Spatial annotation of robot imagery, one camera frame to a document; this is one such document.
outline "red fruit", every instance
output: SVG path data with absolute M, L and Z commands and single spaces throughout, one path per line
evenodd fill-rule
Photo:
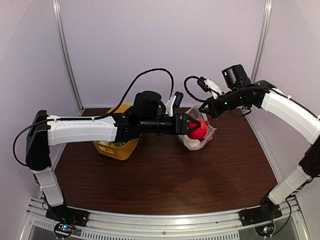
M 197 128 L 196 130 L 190 132 L 188 134 L 188 137 L 190 139 L 198 139 L 198 140 L 203 140 L 205 135 L 207 134 L 207 125 L 209 124 L 207 121 L 204 122 L 204 121 L 201 121 L 201 120 L 197 120 L 198 122 L 200 122 L 201 126 L 199 128 Z M 192 121 L 189 121 L 188 122 L 188 127 L 191 129 L 193 127 L 195 127 L 197 124 L 195 124 L 194 122 Z

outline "black camera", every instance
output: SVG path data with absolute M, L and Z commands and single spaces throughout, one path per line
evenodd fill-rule
M 222 70 L 226 85 L 231 90 L 243 88 L 251 83 L 244 67 L 241 64 L 233 65 Z

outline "vertical metal pole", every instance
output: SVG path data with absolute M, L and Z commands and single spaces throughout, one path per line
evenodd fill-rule
M 251 82 L 253 83 L 256 81 L 256 78 L 258 76 L 262 57 L 263 57 L 263 52 L 266 47 L 267 37 L 269 33 L 269 28 L 270 28 L 271 14 L 272 14 L 272 0 L 265 0 L 259 44 L 256 51 L 256 56 L 255 56 L 252 75 L 251 75 Z
M 84 109 L 79 91 L 77 88 L 77 84 L 75 81 L 75 76 L 74 72 L 72 70 L 71 62 L 70 62 L 70 56 L 67 48 L 67 42 L 65 38 L 65 32 L 64 32 L 64 25 L 62 21 L 62 15 L 61 15 L 61 10 L 60 10 L 60 0 L 52 0 L 53 3 L 53 10 L 54 10 L 54 16 L 55 16 L 55 21 L 56 21 L 56 26 L 58 30 L 58 35 L 59 35 L 59 40 L 60 40 L 60 45 L 61 45 L 61 50 L 62 50 L 62 55 L 63 55 L 63 61 L 65 65 L 65 69 L 69 78 L 71 90 L 76 102 L 76 106 L 79 111 L 82 111 Z

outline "cable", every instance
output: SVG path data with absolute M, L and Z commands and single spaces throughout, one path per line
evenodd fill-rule
M 171 79 L 171 89 L 170 89 L 170 97 L 171 97 L 171 96 L 172 96 L 172 93 L 173 93 L 173 91 L 174 91 L 174 84 L 175 84 L 174 77 L 172 76 L 172 74 L 171 74 L 167 69 L 165 69 L 165 68 L 153 68 L 153 69 L 149 69 L 149 70 L 147 70 L 147 71 L 144 71 L 144 72 L 140 73 L 138 76 L 136 76 L 136 77 L 134 78 L 134 80 L 131 82 L 131 84 L 129 85 L 128 89 L 125 91 L 124 95 L 122 96 L 119 104 L 118 104 L 111 112 L 106 113 L 106 114 L 101 115 L 101 116 L 98 116 L 98 117 L 95 117 L 94 119 L 95 119 L 95 120 L 103 119 L 103 118 L 109 116 L 110 114 L 115 113 L 115 112 L 120 108 L 121 104 L 124 102 L 127 94 L 129 93 L 130 89 L 131 89 L 132 86 L 135 84 L 135 82 L 137 81 L 137 79 L 140 78 L 142 75 L 145 75 L 145 74 L 150 73 L 150 72 L 155 72 L 155 71 L 164 71 L 164 72 L 166 72 L 167 74 L 169 74 L 170 79 Z
M 184 89 L 186 91 L 187 94 L 189 94 L 190 97 L 192 97 L 194 100 L 198 101 L 198 102 L 201 102 L 201 103 L 204 103 L 206 100 L 203 100 L 203 99 L 200 99 L 200 98 L 197 98 L 196 96 L 194 96 L 188 89 L 187 87 L 187 82 L 190 80 L 190 79 L 199 79 L 199 77 L 197 76 L 188 76 L 185 80 L 184 80 Z
M 116 112 L 119 109 L 121 104 L 124 102 L 128 92 L 130 91 L 130 89 L 135 84 L 135 82 L 137 81 L 138 78 L 140 78 L 142 75 L 145 75 L 145 74 L 150 73 L 150 72 L 155 72 L 155 71 L 163 71 L 163 72 L 166 72 L 167 74 L 169 74 L 170 79 L 171 79 L 171 89 L 170 89 L 170 97 L 171 97 L 172 94 L 173 94 L 173 91 L 174 91 L 174 84 L 175 84 L 174 77 L 172 76 L 172 74 L 165 68 L 152 68 L 152 69 L 146 70 L 146 71 L 140 73 L 139 75 L 137 75 L 134 78 L 134 80 L 131 82 L 131 84 L 129 85 L 128 89 L 125 91 L 124 95 L 122 96 L 119 104 L 111 112 L 108 112 L 108 113 L 106 113 L 104 115 L 96 116 L 94 118 L 92 118 L 92 117 L 60 117 L 60 118 L 57 118 L 57 119 L 45 119 L 45 120 L 42 120 L 42 121 L 39 121 L 39 122 L 36 122 L 34 124 L 31 124 L 31 125 L 27 126 L 25 129 L 23 129 L 21 132 L 19 132 L 17 134 L 17 136 L 15 137 L 15 139 L 13 141 L 12 152 L 13 152 L 14 159 L 20 165 L 22 165 L 24 167 L 27 167 L 27 164 L 21 162 L 18 159 L 17 155 L 16 155 L 16 143 L 17 143 L 18 138 L 21 136 L 21 134 L 23 134 L 28 129 L 30 129 L 32 127 L 35 127 L 35 126 L 37 126 L 39 124 L 43 124 L 43 123 L 50 122 L 50 121 L 92 121 L 92 120 L 99 120 L 99 119 L 106 118 L 106 117 L 108 117 L 109 115 L 113 114 L 114 112 Z
M 145 144 L 145 143 L 141 143 L 141 141 L 139 141 L 139 143 L 140 143 L 140 145 L 142 145 L 142 146 L 152 146 L 152 145 L 155 145 L 155 144 L 157 144 L 158 142 L 160 142 L 160 140 L 164 137 L 164 135 L 163 134 L 159 134 L 159 139 L 158 140 L 156 140 L 155 142 L 153 142 L 153 143 L 150 143 L 150 144 Z
M 287 223 L 289 222 L 289 220 L 290 220 L 290 218 L 291 218 L 292 208 L 291 208 L 290 203 L 288 202 L 288 198 L 290 198 L 290 197 L 291 197 L 291 195 L 288 196 L 288 197 L 286 197 L 286 199 L 285 199 L 285 202 L 288 204 L 289 209 L 290 209 L 289 216 L 288 216 L 287 220 L 285 221 L 285 223 L 282 225 L 282 227 L 281 227 L 277 232 L 273 233 L 272 236 L 277 235 L 282 229 L 284 229 L 284 227 L 287 225 Z
M 15 139 L 13 141 L 13 145 L 12 145 L 12 152 L 13 152 L 13 156 L 14 156 L 14 159 L 22 166 L 24 167 L 27 167 L 27 164 L 21 162 L 17 155 L 16 155 L 16 143 L 17 143 L 17 140 L 18 138 L 21 136 L 21 134 L 23 134 L 25 131 L 27 131 L 28 129 L 32 128 L 32 127 L 35 127 L 39 124 L 43 124 L 43 123 L 46 123 L 46 122 L 49 122 L 49 121 L 53 121 L 53 119 L 45 119 L 45 120 L 42 120 L 42 121 L 38 121 L 34 124 L 31 124 L 30 126 L 27 126 L 25 129 L 23 129 L 21 132 L 19 132 L 16 136 L 15 136 Z
M 288 99 L 288 96 L 285 94 L 282 94 L 280 92 L 278 92 L 277 90 L 270 88 L 269 90 L 273 91 L 274 93 Z M 297 102 L 296 100 L 289 98 L 290 101 L 294 102 L 295 104 L 299 105 L 301 108 L 303 108 L 304 110 L 306 110 L 308 113 L 310 113 L 311 115 L 313 115 L 315 118 L 318 118 L 318 116 L 316 114 L 314 114 L 311 110 L 309 110 L 308 108 L 306 108 L 305 106 L 303 106 L 302 104 L 300 104 L 299 102 Z
M 235 115 L 235 114 L 232 113 L 233 110 L 234 110 L 234 109 L 230 109 L 230 110 L 229 110 L 229 113 L 231 114 L 232 117 L 235 117 L 235 118 L 245 117 L 245 116 L 249 115 L 249 114 L 252 112 L 251 109 L 247 109 L 247 108 L 246 108 L 246 110 L 248 110 L 246 113 L 243 113 L 243 114 L 241 114 L 241 115 Z
M 122 103 L 124 102 L 126 96 L 128 95 L 129 91 L 131 90 L 131 88 L 133 87 L 133 85 L 135 84 L 135 82 L 143 75 L 145 74 L 148 74 L 148 73 L 151 73 L 151 72 L 156 72 L 156 71 L 163 71 L 163 72 L 166 72 L 169 76 L 170 76 L 170 79 L 171 79 L 171 89 L 170 89 L 170 96 L 169 97 L 172 97 L 172 94 L 173 94 L 173 91 L 174 91 L 174 85 L 175 85 L 175 80 L 174 80 L 174 77 L 172 76 L 171 72 L 169 72 L 167 69 L 165 68 L 152 68 L 152 69 L 149 69 L 149 70 L 146 70 L 144 72 L 141 72 L 140 74 L 138 74 L 134 79 L 133 81 L 130 83 L 128 89 L 125 91 L 125 93 L 123 94 L 120 102 L 116 105 L 116 107 L 104 114 L 104 115 L 100 115 L 100 116 L 96 116 L 96 117 L 61 117 L 61 118 L 57 118 L 56 120 L 57 121 L 81 121 L 81 120 L 85 120 L 85 121 L 90 121 L 90 120 L 100 120 L 100 119 L 104 119 L 108 116 L 110 116 L 111 114 L 115 113 L 119 108 L 120 106 L 122 105 Z

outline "white wall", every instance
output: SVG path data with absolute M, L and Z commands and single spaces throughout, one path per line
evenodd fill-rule
M 320 113 L 320 1 L 274 0 L 266 49 L 258 80 L 275 84 L 307 108 Z M 263 135 L 280 175 L 295 168 L 309 145 L 277 117 L 255 110 L 252 117 Z M 297 194 L 313 240 L 320 236 L 320 180 Z
M 15 135 L 30 125 L 40 109 L 74 116 L 52 1 L 0 2 L 0 240 L 15 240 L 31 196 L 39 195 L 31 172 L 15 162 Z M 25 156 L 25 138 L 17 155 Z M 58 147 L 51 149 L 55 158 Z
M 64 0 L 61 12 L 77 86 L 85 107 L 113 106 L 139 73 L 167 68 L 175 91 L 190 75 L 215 80 L 226 90 L 221 71 L 242 63 L 251 73 L 264 0 Z M 192 92 L 205 98 L 190 82 Z M 149 73 L 137 92 L 153 90 L 167 101 L 170 79 Z M 189 96 L 182 105 L 194 103 Z

